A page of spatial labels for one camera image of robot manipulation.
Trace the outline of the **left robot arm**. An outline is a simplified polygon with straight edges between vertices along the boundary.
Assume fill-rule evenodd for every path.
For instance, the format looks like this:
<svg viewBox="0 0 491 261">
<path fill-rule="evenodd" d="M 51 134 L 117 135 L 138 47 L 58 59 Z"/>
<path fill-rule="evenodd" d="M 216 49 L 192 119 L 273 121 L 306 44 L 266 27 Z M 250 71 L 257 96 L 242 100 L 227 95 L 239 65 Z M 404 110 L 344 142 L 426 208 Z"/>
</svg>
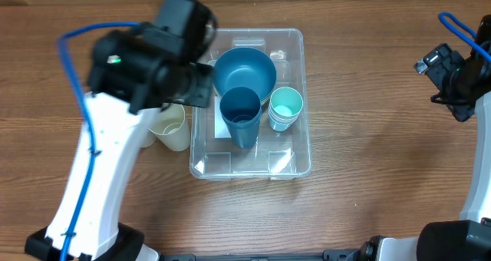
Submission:
<svg viewBox="0 0 491 261">
<path fill-rule="evenodd" d="M 213 68 L 199 62 L 216 21 L 116 21 L 93 49 L 84 92 L 68 50 L 58 52 L 83 124 L 61 204 L 25 252 L 39 260 L 160 260 L 143 234 L 119 221 L 124 193 L 150 127 L 174 107 L 206 107 Z"/>
</svg>

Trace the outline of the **dark blue tall cup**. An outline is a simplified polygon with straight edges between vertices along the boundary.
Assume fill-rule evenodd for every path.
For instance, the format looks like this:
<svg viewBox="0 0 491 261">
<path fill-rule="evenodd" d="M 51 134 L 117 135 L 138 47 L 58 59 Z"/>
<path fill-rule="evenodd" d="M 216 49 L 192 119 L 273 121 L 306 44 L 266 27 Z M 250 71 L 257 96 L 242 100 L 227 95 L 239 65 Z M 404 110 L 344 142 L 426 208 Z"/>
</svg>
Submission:
<svg viewBox="0 0 491 261">
<path fill-rule="evenodd" d="M 238 115 L 232 120 L 222 117 L 226 123 L 233 143 L 240 148 L 254 147 L 260 128 L 260 116 Z"/>
<path fill-rule="evenodd" d="M 259 120 L 262 106 L 259 96 L 252 89 L 237 87 L 221 97 L 219 110 L 227 124 L 245 128 Z"/>
</svg>

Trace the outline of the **cream tall cup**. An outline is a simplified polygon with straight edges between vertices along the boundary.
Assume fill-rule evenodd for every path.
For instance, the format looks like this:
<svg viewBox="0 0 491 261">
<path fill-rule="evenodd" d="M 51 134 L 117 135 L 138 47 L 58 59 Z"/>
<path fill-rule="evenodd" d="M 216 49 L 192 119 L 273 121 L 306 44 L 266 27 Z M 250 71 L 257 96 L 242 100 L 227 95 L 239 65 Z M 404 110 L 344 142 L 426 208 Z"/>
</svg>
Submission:
<svg viewBox="0 0 491 261">
<path fill-rule="evenodd" d="M 150 127 L 163 144 L 172 151 L 184 151 L 190 146 L 190 129 L 183 105 L 171 104 L 161 111 Z"/>
<path fill-rule="evenodd" d="M 143 139 L 143 142 L 140 145 L 140 147 L 141 148 L 148 148 L 152 144 L 154 144 L 154 142 L 156 141 L 156 139 L 157 139 L 157 137 L 155 136 L 155 134 L 150 129 L 148 129 L 147 130 L 147 133 L 146 133 L 146 136 Z"/>
</svg>

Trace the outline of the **dark blue bowl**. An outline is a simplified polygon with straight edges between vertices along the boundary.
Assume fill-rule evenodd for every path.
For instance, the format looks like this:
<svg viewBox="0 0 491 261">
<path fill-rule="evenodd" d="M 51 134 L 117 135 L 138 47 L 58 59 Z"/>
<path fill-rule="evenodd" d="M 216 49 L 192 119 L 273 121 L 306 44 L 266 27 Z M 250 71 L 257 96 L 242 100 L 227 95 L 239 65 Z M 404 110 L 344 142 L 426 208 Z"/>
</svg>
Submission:
<svg viewBox="0 0 491 261">
<path fill-rule="evenodd" d="M 222 54 L 214 64 L 215 92 L 223 96 L 232 88 L 253 90 L 264 104 L 277 83 L 277 71 L 264 52 L 248 47 L 233 48 Z"/>
</svg>

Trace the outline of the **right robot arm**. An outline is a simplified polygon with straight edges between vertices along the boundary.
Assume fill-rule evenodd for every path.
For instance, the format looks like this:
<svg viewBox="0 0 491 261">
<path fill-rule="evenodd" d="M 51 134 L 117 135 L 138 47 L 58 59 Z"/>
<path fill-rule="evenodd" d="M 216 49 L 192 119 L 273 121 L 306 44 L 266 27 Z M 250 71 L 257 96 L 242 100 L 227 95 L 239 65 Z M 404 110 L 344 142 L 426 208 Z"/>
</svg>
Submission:
<svg viewBox="0 0 491 261">
<path fill-rule="evenodd" d="M 454 218 L 426 223 L 415 236 L 372 236 L 358 249 L 324 252 L 325 260 L 488 260 L 490 258 L 490 16 L 476 29 L 451 12 L 440 12 L 442 26 L 470 49 L 460 54 L 441 43 L 414 64 L 443 105 L 459 123 L 473 121 L 476 145 L 469 183 Z"/>
</svg>

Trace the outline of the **pink small cup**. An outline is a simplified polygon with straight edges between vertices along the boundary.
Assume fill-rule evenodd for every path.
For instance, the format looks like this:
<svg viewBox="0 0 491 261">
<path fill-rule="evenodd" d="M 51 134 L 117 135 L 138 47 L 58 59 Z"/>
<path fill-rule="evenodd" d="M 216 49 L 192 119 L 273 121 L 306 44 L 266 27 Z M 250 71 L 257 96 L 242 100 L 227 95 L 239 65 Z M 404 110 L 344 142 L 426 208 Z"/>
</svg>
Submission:
<svg viewBox="0 0 491 261">
<path fill-rule="evenodd" d="M 274 113 L 273 110 L 269 109 L 269 121 L 272 128 L 290 127 L 297 120 L 297 118 L 298 116 L 284 119 Z"/>
</svg>

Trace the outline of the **light blue small cup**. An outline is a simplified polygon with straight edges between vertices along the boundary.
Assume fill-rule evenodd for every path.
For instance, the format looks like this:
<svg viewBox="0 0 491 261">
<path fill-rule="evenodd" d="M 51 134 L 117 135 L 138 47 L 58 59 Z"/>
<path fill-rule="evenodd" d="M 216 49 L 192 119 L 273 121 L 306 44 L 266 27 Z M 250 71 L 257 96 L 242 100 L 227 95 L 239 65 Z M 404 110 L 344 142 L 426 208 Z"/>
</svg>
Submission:
<svg viewBox="0 0 491 261">
<path fill-rule="evenodd" d="M 281 118 L 275 118 L 275 117 L 269 118 L 270 127 L 276 132 L 286 131 L 294 124 L 295 121 L 296 121 L 295 118 L 288 119 L 288 120 L 283 120 Z"/>
</svg>

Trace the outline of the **mint green small cup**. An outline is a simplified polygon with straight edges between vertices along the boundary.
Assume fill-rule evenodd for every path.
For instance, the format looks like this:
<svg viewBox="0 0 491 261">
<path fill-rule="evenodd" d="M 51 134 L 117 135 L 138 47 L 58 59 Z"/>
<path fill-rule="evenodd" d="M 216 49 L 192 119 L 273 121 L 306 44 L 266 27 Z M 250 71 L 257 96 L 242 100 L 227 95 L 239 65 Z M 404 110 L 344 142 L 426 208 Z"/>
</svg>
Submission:
<svg viewBox="0 0 491 261">
<path fill-rule="evenodd" d="M 282 119 L 297 117 L 302 111 L 303 104 L 301 94 L 290 87 L 278 88 L 270 97 L 272 111 Z"/>
</svg>

